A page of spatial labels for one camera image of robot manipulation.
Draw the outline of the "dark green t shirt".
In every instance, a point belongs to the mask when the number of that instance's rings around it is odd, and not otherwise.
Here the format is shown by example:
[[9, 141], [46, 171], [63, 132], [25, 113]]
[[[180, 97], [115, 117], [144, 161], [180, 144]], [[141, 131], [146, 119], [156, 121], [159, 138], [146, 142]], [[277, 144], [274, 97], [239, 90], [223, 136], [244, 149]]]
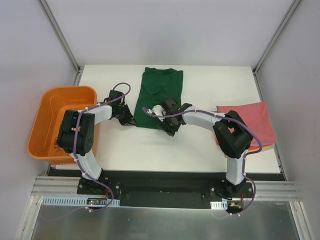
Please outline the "dark green t shirt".
[[181, 103], [184, 72], [182, 70], [146, 67], [142, 74], [140, 91], [134, 110], [134, 120], [139, 128], [156, 129], [159, 120], [144, 113], [143, 107], [152, 109], [168, 98]]

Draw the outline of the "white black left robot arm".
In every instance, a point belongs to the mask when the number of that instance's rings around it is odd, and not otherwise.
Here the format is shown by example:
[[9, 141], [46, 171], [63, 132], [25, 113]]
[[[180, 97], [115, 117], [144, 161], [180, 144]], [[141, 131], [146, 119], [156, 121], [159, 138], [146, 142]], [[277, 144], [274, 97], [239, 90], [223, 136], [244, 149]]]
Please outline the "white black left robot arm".
[[105, 191], [106, 183], [99, 178], [102, 168], [93, 153], [95, 127], [113, 118], [122, 126], [136, 125], [134, 116], [125, 103], [125, 94], [114, 89], [103, 102], [83, 110], [67, 110], [58, 132], [58, 147], [73, 158], [81, 170], [82, 177], [90, 180], [89, 190], [96, 195]]

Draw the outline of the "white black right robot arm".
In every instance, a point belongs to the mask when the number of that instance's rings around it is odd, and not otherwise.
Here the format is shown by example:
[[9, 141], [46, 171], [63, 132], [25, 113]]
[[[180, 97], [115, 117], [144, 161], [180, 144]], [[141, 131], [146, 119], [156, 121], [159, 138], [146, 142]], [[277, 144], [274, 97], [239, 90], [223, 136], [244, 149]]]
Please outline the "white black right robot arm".
[[242, 193], [246, 184], [245, 155], [253, 136], [245, 129], [246, 124], [236, 111], [208, 113], [190, 103], [179, 104], [170, 97], [162, 104], [153, 106], [150, 113], [159, 116], [157, 127], [172, 137], [182, 125], [212, 131], [227, 159], [224, 186], [217, 186], [215, 193], [227, 200]]

